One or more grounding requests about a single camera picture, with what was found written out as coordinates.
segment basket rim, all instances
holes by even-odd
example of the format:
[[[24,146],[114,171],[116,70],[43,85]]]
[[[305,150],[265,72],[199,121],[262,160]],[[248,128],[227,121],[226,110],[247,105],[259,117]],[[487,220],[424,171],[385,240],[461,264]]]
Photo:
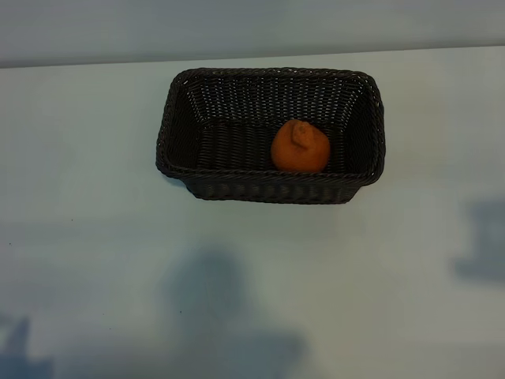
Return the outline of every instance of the basket rim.
[[[330,77],[330,78],[341,78],[341,79],[355,79],[360,81],[362,84],[368,87],[372,91],[374,99],[376,100],[376,107],[378,111],[383,114],[383,104],[380,98],[379,89],[376,86],[376,82],[373,77],[361,71],[353,71],[348,69],[306,69],[306,68],[296,68],[296,67],[271,67],[271,68],[199,68],[199,69],[187,69],[180,72],[172,81],[168,96],[166,98],[165,109],[163,112],[162,125],[159,131],[158,140],[156,144],[156,166],[158,169],[164,173],[166,176],[171,178],[177,178],[181,180],[221,180],[221,181],[233,181],[233,180],[249,180],[258,179],[263,177],[268,181],[282,180],[283,182],[294,181],[294,182],[311,182],[313,184],[325,185],[328,183],[337,184],[351,184],[355,186],[367,186],[376,182],[383,172],[384,157],[385,157],[385,137],[383,131],[383,123],[376,126],[376,144],[374,146],[374,164],[371,165],[370,169],[363,173],[348,173],[348,174],[337,174],[337,173],[308,173],[308,172],[289,172],[289,171],[277,171],[277,170],[239,170],[239,169],[196,169],[187,168],[172,164],[165,154],[162,154],[161,144],[167,143],[163,140],[163,134],[165,129],[170,127],[174,117],[174,110],[170,106],[177,99],[179,89],[181,84],[185,83],[188,79],[197,76],[249,76],[257,77],[262,76],[275,76],[275,77],[305,77],[310,75],[314,77]]]

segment wicker basket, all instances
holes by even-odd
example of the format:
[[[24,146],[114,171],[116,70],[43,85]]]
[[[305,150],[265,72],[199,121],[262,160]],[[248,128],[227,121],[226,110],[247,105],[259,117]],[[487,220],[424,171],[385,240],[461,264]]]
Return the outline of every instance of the wicker basket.
[[[270,147],[298,118],[330,139],[322,173],[275,169]],[[166,100],[156,166],[196,197],[341,204],[382,174],[383,105],[365,73],[336,69],[189,69]]]

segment rectangular basket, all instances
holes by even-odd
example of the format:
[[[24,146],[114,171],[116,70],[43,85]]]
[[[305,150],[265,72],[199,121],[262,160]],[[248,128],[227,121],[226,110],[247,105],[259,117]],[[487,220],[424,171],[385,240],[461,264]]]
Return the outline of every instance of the rectangular basket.
[[[297,118],[322,130],[321,173],[277,171],[275,134]],[[189,69],[168,93],[156,166],[206,200],[341,204],[382,174],[383,104],[365,73],[336,69]]]

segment gray wall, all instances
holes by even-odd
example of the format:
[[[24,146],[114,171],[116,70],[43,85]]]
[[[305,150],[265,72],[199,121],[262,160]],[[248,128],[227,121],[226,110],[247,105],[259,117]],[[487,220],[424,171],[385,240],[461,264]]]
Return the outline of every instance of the gray wall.
[[[0,0],[0,66],[503,44],[503,0]]]

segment table surface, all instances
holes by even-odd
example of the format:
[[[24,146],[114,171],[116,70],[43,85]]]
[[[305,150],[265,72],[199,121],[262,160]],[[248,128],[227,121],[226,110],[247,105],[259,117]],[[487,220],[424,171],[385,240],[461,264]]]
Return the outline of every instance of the table surface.
[[[155,140],[199,66],[372,75],[383,176],[347,205],[197,200]],[[505,47],[1,69],[0,370],[503,378],[503,69]]]

